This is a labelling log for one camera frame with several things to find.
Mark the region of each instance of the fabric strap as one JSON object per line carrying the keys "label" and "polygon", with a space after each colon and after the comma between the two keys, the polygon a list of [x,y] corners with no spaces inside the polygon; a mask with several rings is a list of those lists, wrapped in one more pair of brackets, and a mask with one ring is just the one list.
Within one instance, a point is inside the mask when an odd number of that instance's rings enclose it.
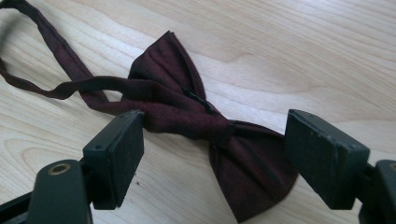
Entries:
{"label": "fabric strap", "polygon": [[[0,58],[0,74],[10,85],[50,98],[78,91],[91,109],[118,115],[140,109],[144,128],[210,142],[209,159],[219,186],[238,222],[274,206],[290,192],[297,172],[283,156],[283,135],[260,125],[227,120],[205,98],[199,74],[176,36],[167,32],[134,60],[128,78],[94,77],[44,16],[24,0],[6,0],[31,18],[71,81],[45,91],[14,77]],[[119,91],[109,102],[103,90]]]}

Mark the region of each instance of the bow tie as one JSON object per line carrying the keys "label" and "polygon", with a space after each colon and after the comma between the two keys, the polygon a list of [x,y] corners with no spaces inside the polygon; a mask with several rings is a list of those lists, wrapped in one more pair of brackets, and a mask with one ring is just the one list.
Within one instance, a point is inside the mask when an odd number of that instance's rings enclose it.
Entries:
{"label": "bow tie", "polygon": [[[132,64],[128,78],[94,77],[43,15],[24,0],[3,1],[30,17],[56,60],[72,81],[44,91],[9,74],[7,83],[26,91],[66,99],[79,91],[89,108],[104,113],[140,109],[143,126],[154,133],[177,133],[210,142],[209,159],[219,186],[238,222],[283,200],[297,172],[283,156],[283,135],[260,125],[224,118],[205,98],[200,76],[173,33],[166,33]],[[119,91],[109,102],[102,90]]]}

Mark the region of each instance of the wood grain surface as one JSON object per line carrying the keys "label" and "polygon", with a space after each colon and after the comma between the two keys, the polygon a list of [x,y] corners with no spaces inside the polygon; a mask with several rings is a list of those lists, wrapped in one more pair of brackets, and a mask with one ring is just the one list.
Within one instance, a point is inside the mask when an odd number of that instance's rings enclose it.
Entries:
{"label": "wood grain surface", "polygon": [[[372,152],[396,160],[396,2],[391,0],[30,0],[96,76],[127,77],[166,31],[200,72],[208,100],[229,119],[283,133],[290,108],[326,119]],[[35,25],[0,10],[0,56],[10,73],[46,90],[68,78]],[[114,101],[117,92],[107,91]],[[76,93],[57,101],[0,78],[0,203],[32,190],[35,174],[82,148],[112,117]],[[236,223],[208,161],[208,143],[144,132],[145,155],[116,211],[95,223]],[[358,223],[329,210],[299,178],[285,201],[248,221]]]}

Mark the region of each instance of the wooden table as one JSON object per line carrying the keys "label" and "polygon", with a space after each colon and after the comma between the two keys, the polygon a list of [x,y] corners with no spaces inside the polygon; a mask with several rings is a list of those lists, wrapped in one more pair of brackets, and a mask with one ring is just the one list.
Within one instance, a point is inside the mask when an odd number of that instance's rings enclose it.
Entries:
{"label": "wooden table", "polygon": [[[290,108],[331,122],[396,160],[396,4],[346,1],[31,0],[96,76],[127,77],[166,31],[191,55],[208,100],[229,119],[285,130]],[[0,12],[10,73],[46,90],[68,78],[34,24]],[[113,100],[116,92],[107,91]],[[0,78],[0,203],[32,190],[35,174],[82,148],[112,117],[76,93],[57,101]],[[145,155],[122,208],[95,223],[235,223],[208,161],[208,143],[144,132]],[[299,178],[285,201],[246,223],[358,223],[361,204],[331,211]]]}

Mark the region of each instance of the clamp jaw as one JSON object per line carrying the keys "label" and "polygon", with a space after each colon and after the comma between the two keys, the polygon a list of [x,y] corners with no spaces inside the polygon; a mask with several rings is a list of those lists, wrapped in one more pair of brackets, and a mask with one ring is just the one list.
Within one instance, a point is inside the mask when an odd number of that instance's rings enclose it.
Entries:
{"label": "clamp jaw", "polygon": [[367,163],[370,149],[313,114],[290,110],[285,156],[331,209],[363,206],[360,223],[396,223],[396,161]]}
{"label": "clamp jaw", "polygon": [[81,161],[57,161],[41,169],[35,187],[0,205],[0,223],[92,223],[95,209],[122,205],[143,156],[142,117],[115,117],[83,148]]}

